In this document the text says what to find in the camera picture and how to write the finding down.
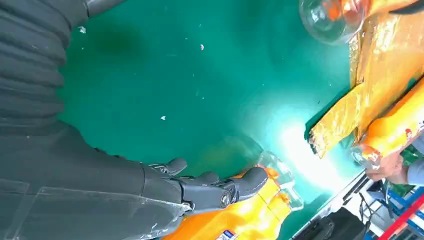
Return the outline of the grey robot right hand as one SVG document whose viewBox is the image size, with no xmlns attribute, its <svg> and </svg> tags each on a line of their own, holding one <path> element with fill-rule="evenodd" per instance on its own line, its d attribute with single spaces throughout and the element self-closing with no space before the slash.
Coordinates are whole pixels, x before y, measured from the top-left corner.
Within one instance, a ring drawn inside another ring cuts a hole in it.
<svg viewBox="0 0 424 240">
<path fill-rule="evenodd" d="M 58 123 L 0 129 L 3 240 L 150 240 L 175 232 L 187 215 L 224 210 L 265 185 L 264 169 L 240 178 L 212 172 L 177 177 L 89 146 Z"/>
</svg>

